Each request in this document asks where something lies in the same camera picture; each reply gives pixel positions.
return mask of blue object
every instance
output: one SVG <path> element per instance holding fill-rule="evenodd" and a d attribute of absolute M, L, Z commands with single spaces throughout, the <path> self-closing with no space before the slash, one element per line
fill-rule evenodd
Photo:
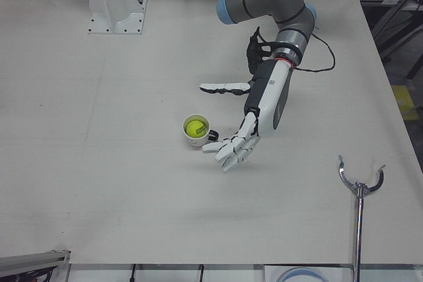
<path fill-rule="evenodd" d="M 289 269 L 284 274 L 282 274 L 276 282 L 284 282 L 292 277 L 297 277 L 299 275 L 306 275 L 309 277 L 316 277 L 320 279 L 322 282 L 328 282 L 328 279 L 323 275 L 317 273 L 315 270 L 310 269 L 308 267 L 295 267 L 293 269 Z"/>
<path fill-rule="evenodd" d="M 226 2 L 225 0 L 219 0 L 216 5 L 216 12 L 217 16 L 219 17 L 220 21 L 224 24 L 234 24 L 231 16 L 227 12 Z"/>
<path fill-rule="evenodd" d="M 313 17 L 315 17 L 315 21 L 316 21 L 317 19 L 316 9 L 309 3 L 306 3 L 305 6 L 311 11 L 311 14 L 313 15 Z"/>

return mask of cup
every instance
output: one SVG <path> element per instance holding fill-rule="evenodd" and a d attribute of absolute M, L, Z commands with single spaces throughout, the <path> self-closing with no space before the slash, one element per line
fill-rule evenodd
<path fill-rule="evenodd" d="M 200 138 L 194 138 L 194 137 L 190 137 L 189 135 L 186 134 L 186 126 L 192 120 L 199 120 L 204 124 L 204 126 L 207 129 L 205 135 L 203 135 Z M 207 120 L 207 118 L 204 117 L 203 115 L 199 115 L 199 114 L 189 115 L 188 117 L 185 118 L 184 125 L 182 126 L 182 132 L 184 133 L 184 136 L 185 136 L 187 142 L 193 147 L 202 147 L 208 141 L 217 141 L 219 139 L 219 134 L 216 131 L 210 129 L 210 123 Z"/>

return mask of yellow tennis ball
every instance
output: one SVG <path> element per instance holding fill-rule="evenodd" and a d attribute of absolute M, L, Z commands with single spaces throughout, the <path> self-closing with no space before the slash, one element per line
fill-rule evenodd
<path fill-rule="evenodd" d="M 191 138 L 201 138 L 207 132 L 207 128 L 200 120 L 192 120 L 186 125 L 186 134 Z"/>

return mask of robotic arm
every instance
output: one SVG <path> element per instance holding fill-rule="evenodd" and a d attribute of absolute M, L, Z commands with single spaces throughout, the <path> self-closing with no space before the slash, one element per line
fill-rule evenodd
<path fill-rule="evenodd" d="M 279 32 L 274 42 L 258 43 L 258 30 L 247 50 L 248 83 L 201 84 L 208 93 L 249 93 L 244 105 L 245 118 L 238 132 L 229 139 L 203 146 L 204 153 L 216 153 L 224 171 L 240 165 L 250 155 L 260 137 L 278 127 L 288 98 L 293 67 L 299 65 L 315 26 L 316 12 L 303 0 L 219 0 L 217 15 L 225 24 L 271 15 Z M 262 50 L 270 46 L 271 51 Z"/>

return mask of black cable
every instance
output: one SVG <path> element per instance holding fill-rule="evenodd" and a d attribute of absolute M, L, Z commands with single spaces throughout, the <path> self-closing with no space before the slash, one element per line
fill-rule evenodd
<path fill-rule="evenodd" d="M 200 273 L 200 282 L 203 282 L 203 273 L 204 273 L 204 264 L 200 265 L 201 273 Z"/>
<path fill-rule="evenodd" d="M 130 282 L 135 282 L 135 268 L 136 268 L 136 264 L 134 264 L 132 266 L 132 274 L 131 274 L 131 278 L 130 278 Z"/>
<path fill-rule="evenodd" d="M 311 34 L 312 36 L 314 36 L 316 39 L 318 39 L 319 41 L 323 42 L 324 44 L 326 44 L 326 46 L 328 47 L 328 50 L 332 56 L 332 60 L 333 60 L 333 64 L 331 67 L 327 68 L 327 69 L 300 69 L 299 67 L 294 67 L 294 69 L 297 69 L 299 71 L 306 71 L 306 72 L 314 72 L 314 73 L 318 73 L 318 72 L 323 72 L 323 71 L 330 71 L 331 69 L 335 68 L 336 65 L 336 59 L 335 59 L 335 54 L 333 53 L 332 49 L 330 48 L 329 44 L 327 44 L 324 40 L 320 39 L 318 36 L 316 36 L 314 33 Z"/>

